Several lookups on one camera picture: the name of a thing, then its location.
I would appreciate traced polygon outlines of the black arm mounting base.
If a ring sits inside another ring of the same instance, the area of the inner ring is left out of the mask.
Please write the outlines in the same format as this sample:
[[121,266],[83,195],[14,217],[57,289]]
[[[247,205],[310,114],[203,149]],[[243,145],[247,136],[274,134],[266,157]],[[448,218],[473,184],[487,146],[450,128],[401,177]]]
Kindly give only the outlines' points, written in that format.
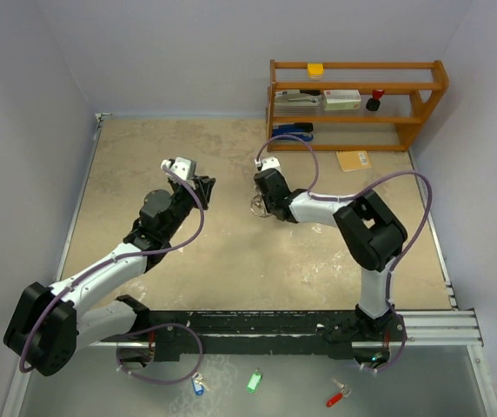
[[356,310],[172,311],[141,313],[132,331],[155,331],[155,361],[197,354],[319,355],[334,360],[369,360],[407,339],[404,322],[391,312],[369,319]]

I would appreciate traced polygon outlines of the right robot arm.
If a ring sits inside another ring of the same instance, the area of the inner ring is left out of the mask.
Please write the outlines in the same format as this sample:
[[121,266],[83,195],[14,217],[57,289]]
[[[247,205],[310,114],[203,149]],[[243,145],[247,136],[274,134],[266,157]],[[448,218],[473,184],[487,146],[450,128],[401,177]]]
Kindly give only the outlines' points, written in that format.
[[408,232],[373,191],[359,196],[311,195],[291,190],[277,169],[254,175],[266,212],[283,222],[336,227],[348,252],[361,267],[361,298],[356,305],[358,333],[376,340],[394,316],[393,270]]

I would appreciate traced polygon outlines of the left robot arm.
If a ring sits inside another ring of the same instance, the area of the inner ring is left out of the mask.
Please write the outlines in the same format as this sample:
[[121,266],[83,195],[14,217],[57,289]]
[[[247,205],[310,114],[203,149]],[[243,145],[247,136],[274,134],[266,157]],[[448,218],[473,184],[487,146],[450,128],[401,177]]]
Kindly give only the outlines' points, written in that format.
[[21,373],[58,372],[77,351],[79,321],[94,304],[193,241],[171,242],[193,209],[208,209],[215,178],[196,175],[186,181],[172,174],[169,184],[170,191],[145,196],[132,229],[108,255],[58,284],[35,281],[23,290],[3,336],[4,345],[19,357]]

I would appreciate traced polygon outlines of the large metal keyring with clips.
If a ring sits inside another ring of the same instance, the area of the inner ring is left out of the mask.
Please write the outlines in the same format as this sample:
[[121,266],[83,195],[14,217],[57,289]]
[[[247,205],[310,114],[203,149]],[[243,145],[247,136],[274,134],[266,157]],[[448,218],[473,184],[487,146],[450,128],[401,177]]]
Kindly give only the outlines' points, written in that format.
[[270,216],[268,212],[263,196],[260,193],[257,193],[250,201],[250,210],[253,215],[259,218],[266,218]]

